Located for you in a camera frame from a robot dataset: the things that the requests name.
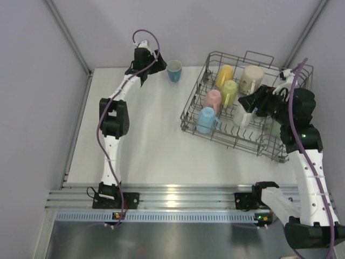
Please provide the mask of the dark blue mug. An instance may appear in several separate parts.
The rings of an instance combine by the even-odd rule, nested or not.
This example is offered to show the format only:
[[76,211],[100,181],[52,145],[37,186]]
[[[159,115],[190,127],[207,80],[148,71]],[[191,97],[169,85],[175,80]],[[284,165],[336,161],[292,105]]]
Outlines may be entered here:
[[167,73],[171,82],[177,83],[182,74],[182,63],[178,60],[171,60],[167,63]]

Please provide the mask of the white mug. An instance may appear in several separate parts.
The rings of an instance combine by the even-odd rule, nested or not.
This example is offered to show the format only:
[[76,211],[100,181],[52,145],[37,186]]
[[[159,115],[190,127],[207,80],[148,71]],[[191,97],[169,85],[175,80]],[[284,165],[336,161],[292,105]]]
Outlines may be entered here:
[[241,104],[238,105],[233,122],[239,127],[246,127],[249,125],[255,110],[253,112],[246,112]]

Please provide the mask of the pale yellow-green mug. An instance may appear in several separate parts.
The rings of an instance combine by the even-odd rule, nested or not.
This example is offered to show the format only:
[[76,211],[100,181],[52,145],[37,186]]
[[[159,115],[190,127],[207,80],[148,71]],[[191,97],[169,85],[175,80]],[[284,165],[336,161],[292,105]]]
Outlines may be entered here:
[[226,81],[221,89],[221,95],[223,108],[231,106],[237,95],[237,83],[233,80]]

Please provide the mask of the floral cream mug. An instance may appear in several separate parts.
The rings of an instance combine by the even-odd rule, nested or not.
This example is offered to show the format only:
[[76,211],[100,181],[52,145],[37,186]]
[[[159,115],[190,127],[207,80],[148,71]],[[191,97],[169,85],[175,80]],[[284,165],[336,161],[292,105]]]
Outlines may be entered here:
[[240,92],[245,95],[254,93],[260,86],[264,75],[264,70],[259,66],[250,65],[244,68],[239,83]]

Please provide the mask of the pink mug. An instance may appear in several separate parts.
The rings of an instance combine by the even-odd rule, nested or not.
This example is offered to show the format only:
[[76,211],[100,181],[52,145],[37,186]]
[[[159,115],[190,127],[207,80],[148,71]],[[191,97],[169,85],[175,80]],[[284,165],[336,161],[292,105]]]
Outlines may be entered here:
[[211,107],[214,112],[217,114],[220,110],[220,105],[222,101],[222,95],[218,90],[211,90],[207,93],[205,99],[203,108]]

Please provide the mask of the green tumbler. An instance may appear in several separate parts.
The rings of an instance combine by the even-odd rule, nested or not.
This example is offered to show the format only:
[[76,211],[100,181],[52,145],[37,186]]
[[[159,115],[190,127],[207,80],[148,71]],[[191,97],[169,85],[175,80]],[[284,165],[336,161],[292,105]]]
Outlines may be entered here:
[[281,125],[277,121],[273,121],[271,127],[271,136],[280,138],[280,127]]

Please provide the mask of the grey wire dish rack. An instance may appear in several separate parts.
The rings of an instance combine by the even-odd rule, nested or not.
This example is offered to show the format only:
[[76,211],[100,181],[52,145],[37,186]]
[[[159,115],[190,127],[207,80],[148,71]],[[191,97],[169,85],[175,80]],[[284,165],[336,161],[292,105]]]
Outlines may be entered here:
[[[313,69],[309,65],[294,69],[275,67],[272,56],[253,59],[253,52],[235,56],[213,51],[194,84],[181,114],[181,129],[198,137],[280,163],[287,162],[294,151],[322,151],[319,131],[312,125],[316,106],[311,91]],[[201,125],[207,95],[216,90],[216,80],[224,65],[233,68],[233,80],[240,84],[245,70],[254,65],[264,72],[261,85],[251,95],[237,91],[225,97],[212,127]]]

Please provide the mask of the yellow mug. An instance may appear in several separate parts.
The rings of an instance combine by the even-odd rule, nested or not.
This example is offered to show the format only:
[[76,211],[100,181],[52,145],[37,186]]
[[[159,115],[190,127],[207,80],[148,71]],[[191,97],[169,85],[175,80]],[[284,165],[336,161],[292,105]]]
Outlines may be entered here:
[[216,78],[216,86],[221,89],[225,82],[232,80],[233,78],[233,67],[231,65],[223,65]]

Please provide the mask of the light blue mug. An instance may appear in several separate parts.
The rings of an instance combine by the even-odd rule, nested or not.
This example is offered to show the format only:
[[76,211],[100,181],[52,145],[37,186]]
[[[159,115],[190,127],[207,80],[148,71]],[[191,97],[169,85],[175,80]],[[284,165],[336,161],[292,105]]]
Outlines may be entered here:
[[213,108],[205,107],[199,113],[196,130],[200,133],[209,134],[212,130],[220,130],[221,123]]

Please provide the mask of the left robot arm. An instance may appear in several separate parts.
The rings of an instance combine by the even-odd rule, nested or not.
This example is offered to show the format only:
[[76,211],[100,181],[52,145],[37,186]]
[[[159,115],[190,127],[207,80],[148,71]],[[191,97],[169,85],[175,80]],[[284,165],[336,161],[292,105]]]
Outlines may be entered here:
[[140,194],[124,192],[121,187],[121,146],[130,127],[128,104],[147,77],[165,70],[166,66],[159,50],[151,50],[147,40],[135,43],[134,60],[120,86],[108,98],[100,99],[96,139],[105,162],[98,190],[94,192],[93,209],[138,207]]

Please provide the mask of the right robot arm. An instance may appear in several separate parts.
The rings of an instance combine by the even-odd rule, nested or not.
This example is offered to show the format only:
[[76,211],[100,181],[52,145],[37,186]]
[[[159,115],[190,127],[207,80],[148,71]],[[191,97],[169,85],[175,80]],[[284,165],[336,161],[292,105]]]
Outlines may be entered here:
[[271,117],[280,124],[280,138],[294,168],[301,208],[297,209],[275,182],[253,185],[252,202],[275,213],[292,249],[332,248],[344,242],[344,226],[330,202],[323,173],[322,140],[311,124],[315,95],[304,88],[295,89],[292,96],[287,92],[283,88],[275,94],[272,87],[262,85],[238,102],[244,111]]

